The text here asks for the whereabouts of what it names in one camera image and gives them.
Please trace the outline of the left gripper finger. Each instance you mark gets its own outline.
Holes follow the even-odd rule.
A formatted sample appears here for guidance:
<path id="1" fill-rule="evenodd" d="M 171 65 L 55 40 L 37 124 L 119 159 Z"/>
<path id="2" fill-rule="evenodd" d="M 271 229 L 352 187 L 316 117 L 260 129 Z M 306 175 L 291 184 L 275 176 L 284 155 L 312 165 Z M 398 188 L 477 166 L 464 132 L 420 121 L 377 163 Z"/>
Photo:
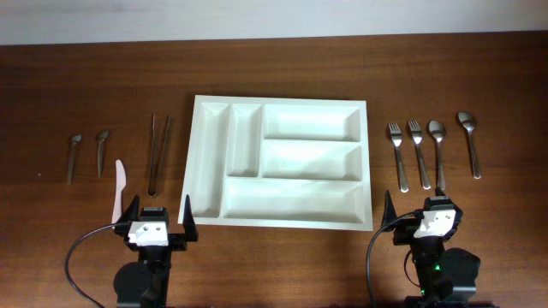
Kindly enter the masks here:
<path id="1" fill-rule="evenodd" d="M 185 197 L 182 226 L 184 228 L 186 240 L 199 239 L 198 229 L 196 227 L 194 215 L 192 212 L 191 200 L 188 194 Z"/>
<path id="2" fill-rule="evenodd" d="M 129 207 L 122 213 L 121 222 L 132 222 L 138 219 L 140 208 L 140 197 L 135 195 Z"/>

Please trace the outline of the long metal tongs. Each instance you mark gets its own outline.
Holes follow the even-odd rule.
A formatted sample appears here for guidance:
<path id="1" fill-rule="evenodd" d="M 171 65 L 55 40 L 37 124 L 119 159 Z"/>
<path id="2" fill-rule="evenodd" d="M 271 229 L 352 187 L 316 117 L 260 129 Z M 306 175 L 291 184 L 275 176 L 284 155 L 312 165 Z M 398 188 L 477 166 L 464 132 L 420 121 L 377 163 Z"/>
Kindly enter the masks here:
<path id="1" fill-rule="evenodd" d="M 168 115 L 163 135 L 160 135 L 160 132 L 158 131 L 157 115 L 152 115 L 151 160 L 147 188 L 149 198 L 156 198 L 158 196 L 159 184 L 163 176 L 164 160 L 166 152 L 169 149 L 171 122 L 172 115 Z"/>

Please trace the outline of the pink plastic knife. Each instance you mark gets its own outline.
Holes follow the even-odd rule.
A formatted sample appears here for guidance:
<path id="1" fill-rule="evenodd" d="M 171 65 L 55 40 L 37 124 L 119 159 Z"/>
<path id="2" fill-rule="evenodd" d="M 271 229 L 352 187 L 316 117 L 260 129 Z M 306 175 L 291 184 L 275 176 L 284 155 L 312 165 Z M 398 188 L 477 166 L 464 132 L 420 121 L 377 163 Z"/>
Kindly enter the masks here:
<path id="1" fill-rule="evenodd" d="M 116 223 L 122 216 L 122 192 L 127 184 L 126 172 L 121 160 L 116 160 L 116 190 L 111 222 Z"/>

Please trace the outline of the metal fork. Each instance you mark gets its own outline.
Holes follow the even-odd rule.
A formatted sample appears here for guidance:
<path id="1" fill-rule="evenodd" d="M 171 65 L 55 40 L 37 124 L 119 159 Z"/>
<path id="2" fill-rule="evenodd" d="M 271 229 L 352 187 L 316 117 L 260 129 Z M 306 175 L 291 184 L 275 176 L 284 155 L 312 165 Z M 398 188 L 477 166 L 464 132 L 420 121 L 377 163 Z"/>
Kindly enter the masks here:
<path id="1" fill-rule="evenodd" d="M 425 190 L 429 190 L 432 187 L 430 177 L 427 173 L 427 168 L 424 160 L 424 156 L 421 150 L 421 142 L 423 140 L 423 133 L 419 123 L 416 120 L 408 120 L 408 129 L 411 137 L 414 141 L 415 152 L 419 165 L 420 179 L 422 186 Z"/>
<path id="2" fill-rule="evenodd" d="M 400 150 L 400 147 L 402 145 L 402 130 L 399 128 L 399 126 L 395 122 L 389 122 L 387 127 L 390 134 L 391 142 L 395 149 L 396 168 L 398 172 L 398 182 L 399 182 L 400 191 L 402 193 L 407 193 L 409 191 L 408 179 L 406 176 L 405 167 L 403 164 L 402 154 Z"/>

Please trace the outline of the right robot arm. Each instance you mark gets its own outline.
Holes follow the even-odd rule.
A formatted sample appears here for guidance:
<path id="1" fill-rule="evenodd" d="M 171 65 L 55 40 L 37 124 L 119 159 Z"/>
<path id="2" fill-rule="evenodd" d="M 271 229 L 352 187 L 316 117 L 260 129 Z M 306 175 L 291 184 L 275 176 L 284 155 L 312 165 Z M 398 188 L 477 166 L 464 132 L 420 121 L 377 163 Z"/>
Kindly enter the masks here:
<path id="1" fill-rule="evenodd" d="M 489 301 L 473 302 L 480 258 L 461 248 L 446 249 L 457 231 L 463 211 L 441 189 L 425 199 L 421 209 L 398 216 L 389 192 L 384 195 L 381 228 L 393 233 L 393 244 L 408 246 L 418 278 L 419 296 L 403 301 L 411 308 L 492 308 Z"/>

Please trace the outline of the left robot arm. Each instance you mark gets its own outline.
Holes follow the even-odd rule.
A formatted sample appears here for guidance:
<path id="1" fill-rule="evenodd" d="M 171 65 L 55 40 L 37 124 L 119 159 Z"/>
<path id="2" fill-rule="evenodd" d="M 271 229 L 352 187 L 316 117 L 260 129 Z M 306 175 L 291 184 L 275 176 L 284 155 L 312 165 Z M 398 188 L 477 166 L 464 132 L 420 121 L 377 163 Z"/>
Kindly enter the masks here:
<path id="1" fill-rule="evenodd" d="M 140 208 L 135 196 L 130 206 L 115 220 L 115 234 L 138 253 L 138 260 L 123 265 L 116 273 L 113 288 L 118 307 L 165 307 L 173 252 L 185 252 L 189 242 L 199 238 L 191 201 L 183 206 L 184 232 L 169 232 L 169 213 L 164 207 Z"/>

